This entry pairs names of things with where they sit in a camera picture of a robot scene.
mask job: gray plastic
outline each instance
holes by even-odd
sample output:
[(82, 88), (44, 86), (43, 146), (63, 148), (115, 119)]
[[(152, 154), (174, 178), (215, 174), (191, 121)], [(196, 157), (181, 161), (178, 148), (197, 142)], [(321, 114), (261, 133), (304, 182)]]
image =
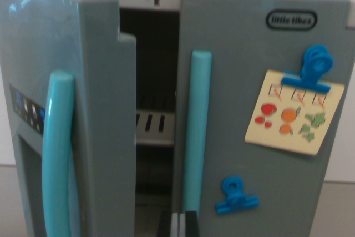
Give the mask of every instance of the gray plastic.
[[(310, 31), (268, 28), (274, 9), (314, 11)], [(191, 53), (212, 51), (209, 113), (200, 205), (201, 236), (308, 236), (332, 150), (345, 94), (319, 153), (290, 153), (244, 142), (269, 69), (298, 73), (306, 49), (324, 44), (334, 67), (323, 80), (347, 85), (355, 32), (346, 29), (348, 0), (182, 0), (177, 80), (173, 211), (181, 208)], [(239, 176), (258, 208), (217, 215), (221, 184)]]
[(9, 85), (45, 107), (49, 75), (64, 69), (82, 236), (133, 236), (135, 38), (119, 33), (118, 0), (0, 0), (0, 53), (28, 235), (45, 236), (42, 136), (14, 113)]

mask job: paper note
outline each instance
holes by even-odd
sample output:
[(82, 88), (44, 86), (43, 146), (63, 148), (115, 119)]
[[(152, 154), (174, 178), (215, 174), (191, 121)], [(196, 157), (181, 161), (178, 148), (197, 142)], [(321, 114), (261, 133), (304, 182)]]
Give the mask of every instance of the paper note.
[(245, 141), (267, 147), (316, 155), (344, 92), (343, 84), (327, 83), (318, 94), (282, 85), (283, 73), (266, 73)]

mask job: little tikes logo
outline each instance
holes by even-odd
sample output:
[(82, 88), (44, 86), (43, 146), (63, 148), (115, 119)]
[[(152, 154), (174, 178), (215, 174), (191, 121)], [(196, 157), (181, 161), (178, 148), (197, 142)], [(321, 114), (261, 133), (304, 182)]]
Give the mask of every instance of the little tikes logo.
[(317, 24), (317, 15), (313, 11), (275, 9), (266, 17), (266, 24), (274, 30), (307, 31)]

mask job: toy refrigerator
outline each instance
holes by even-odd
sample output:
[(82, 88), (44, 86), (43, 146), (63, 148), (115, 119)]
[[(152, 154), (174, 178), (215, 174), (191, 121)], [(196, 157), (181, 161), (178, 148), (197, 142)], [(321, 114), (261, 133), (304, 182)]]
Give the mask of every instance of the toy refrigerator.
[(162, 236), (162, 211), (172, 225), (197, 211), (203, 237), (308, 236), (351, 14), (350, 0), (0, 0), (28, 235)]

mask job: blue clip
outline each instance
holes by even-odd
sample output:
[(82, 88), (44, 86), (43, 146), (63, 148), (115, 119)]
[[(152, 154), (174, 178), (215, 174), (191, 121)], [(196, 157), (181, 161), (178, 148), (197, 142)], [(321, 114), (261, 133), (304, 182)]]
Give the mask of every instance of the blue clip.
[(216, 205), (217, 214), (254, 208), (259, 205), (257, 196), (246, 197), (242, 193), (243, 182), (236, 176), (230, 176), (223, 181), (222, 190), (227, 194), (225, 202)]
[(330, 86), (321, 84), (318, 81), (321, 76), (333, 67), (333, 58), (322, 44), (309, 47), (303, 56), (303, 68), (300, 75), (284, 77), (281, 84), (312, 90), (319, 93), (328, 93)]

